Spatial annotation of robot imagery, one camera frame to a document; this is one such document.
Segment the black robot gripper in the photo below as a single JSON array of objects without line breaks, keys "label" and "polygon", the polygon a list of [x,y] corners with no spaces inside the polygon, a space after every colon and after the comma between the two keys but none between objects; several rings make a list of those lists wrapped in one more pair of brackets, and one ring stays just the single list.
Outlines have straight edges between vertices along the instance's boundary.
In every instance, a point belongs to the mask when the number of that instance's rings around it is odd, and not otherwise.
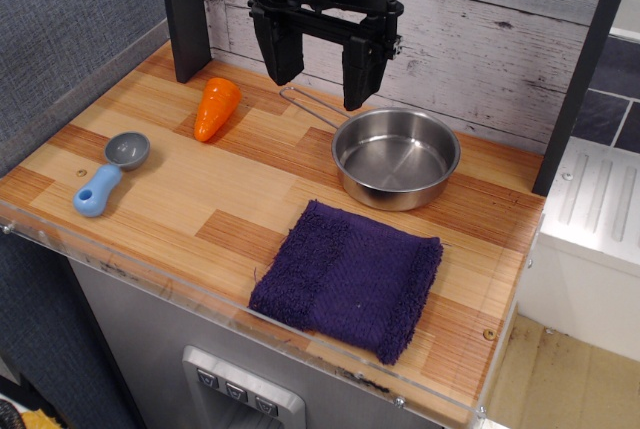
[{"label": "black robot gripper", "polygon": [[304,69],[303,35],[343,44],[343,94],[359,109],[381,86],[398,54],[397,0],[250,0],[250,16],[270,78],[283,86]]}]

